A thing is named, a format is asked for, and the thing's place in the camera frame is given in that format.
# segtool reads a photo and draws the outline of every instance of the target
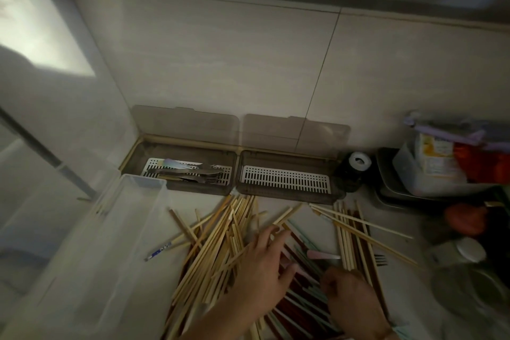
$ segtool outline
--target clear plastic container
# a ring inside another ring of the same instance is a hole
[[[411,153],[412,145],[405,143],[393,158],[393,167],[404,187],[420,197],[466,196],[484,191],[494,184],[460,183],[425,175]]]
[[[70,234],[53,279],[41,280],[27,319],[92,334],[118,326],[159,214],[168,206],[166,181],[123,175]]]

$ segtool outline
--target forearm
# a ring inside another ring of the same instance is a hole
[[[189,328],[179,340],[236,340],[256,320],[249,307],[234,295],[223,296],[203,317]]]

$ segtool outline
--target white countertop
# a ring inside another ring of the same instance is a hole
[[[222,200],[222,197],[218,195],[192,194],[181,191],[168,191],[168,196],[169,205],[177,210],[187,223],[196,221],[195,209],[201,216],[205,216],[212,212]],[[363,188],[355,194],[347,195],[344,200],[346,206],[354,208],[354,199],[360,203],[364,217],[368,221],[415,236],[417,238],[415,240],[406,240],[394,234],[371,229],[373,238],[417,260],[425,268],[421,256],[421,247],[424,247],[425,243],[420,239],[419,231],[422,217],[378,210],[371,205],[366,189]],[[293,201],[272,198],[259,198],[258,202],[260,211],[268,211],[268,214],[261,220],[262,225],[271,223],[288,206],[297,204]],[[302,207],[291,220],[322,250],[332,253],[338,251],[333,225],[313,214],[309,207]],[[170,215],[160,215],[160,223],[153,234],[153,246],[158,246],[177,233],[179,230]],[[385,254],[388,261],[388,266],[378,267],[378,271],[392,320],[398,325],[407,324],[408,332],[415,340],[439,339],[440,324],[445,313],[434,300],[428,288],[429,273],[406,265],[377,248],[374,248],[374,252]],[[43,276],[54,276],[58,268],[60,253],[61,250],[55,255]],[[124,311],[119,328],[112,333],[97,334],[93,337],[70,337],[68,334],[39,327],[18,313],[5,328],[0,340],[20,338],[25,340],[159,339],[170,304],[170,297],[177,285],[186,253],[187,248],[175,249],[161,253],[146,263]],[[31,301],[29,294],[23,301],[20,310],[24,304],[31,303],[36,302]]]

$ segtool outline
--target right hand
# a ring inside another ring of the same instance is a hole
[[[360,272],[330,267],[321,279],[331,316],[355,340],[384,340],[392,336],[373,288]]]

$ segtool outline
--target food package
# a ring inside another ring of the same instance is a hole
[[[425,175],[467,181],[453,155],[454,143],[429,134],[419,133],[415,158]]]

